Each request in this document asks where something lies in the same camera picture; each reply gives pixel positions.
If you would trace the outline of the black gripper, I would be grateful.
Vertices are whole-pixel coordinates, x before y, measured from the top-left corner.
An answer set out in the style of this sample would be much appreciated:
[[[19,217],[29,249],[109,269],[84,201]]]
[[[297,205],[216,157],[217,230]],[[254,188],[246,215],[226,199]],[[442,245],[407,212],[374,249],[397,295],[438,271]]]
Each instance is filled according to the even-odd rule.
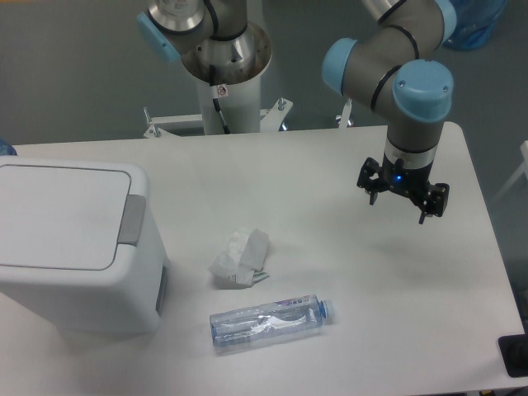
[[[369,204],[374,205],[378,194],[389,191],[403,196],[413,204],[422,204],[419,224],[426,217],[442,217],[449,200],[450,186],[446,183],[430,185],[429,176],[433,163],[418,169],[396,166],[384,155],[382,165],[367,158],[362,165],[357,186],[369,195]]]

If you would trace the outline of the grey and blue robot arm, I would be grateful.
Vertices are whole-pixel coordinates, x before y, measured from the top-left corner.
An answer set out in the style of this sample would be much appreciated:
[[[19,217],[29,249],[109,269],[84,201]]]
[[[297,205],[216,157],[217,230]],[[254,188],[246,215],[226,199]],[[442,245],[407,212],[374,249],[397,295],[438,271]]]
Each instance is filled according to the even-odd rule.
[[[368,1],[378,31],[367,41],[343,38],[325,54],[324,83],[387,123],[381,161],[365,160],[357,180],[372,200],[389,191],[423,218],[444,214],[450,188],[429,177],[454,80],[431,54],[453,33],[448,1]],[[152,1],[136,23],[151,49],[181,62],[195,79],[207,134],[259,132],[261,76],[271,62],[265,31],[248,20],[244,1]]]

